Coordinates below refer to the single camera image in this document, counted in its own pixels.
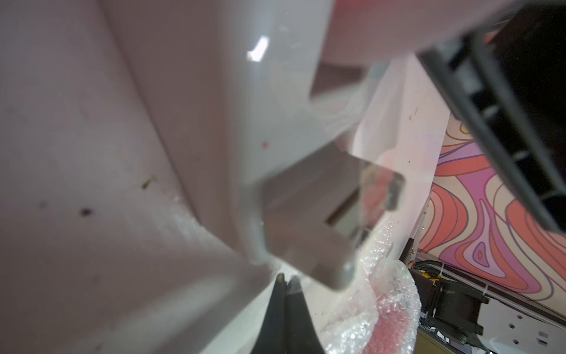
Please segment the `white plastic panel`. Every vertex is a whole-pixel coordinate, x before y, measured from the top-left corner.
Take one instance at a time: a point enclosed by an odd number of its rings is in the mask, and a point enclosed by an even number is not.
[[[563,353],[566,331],[490,299],[479,310],[482,343],[498,354]]]
[[[98,3],[2,2],[0,57],[0,352],[199,352],[271,270],[195,222]]]

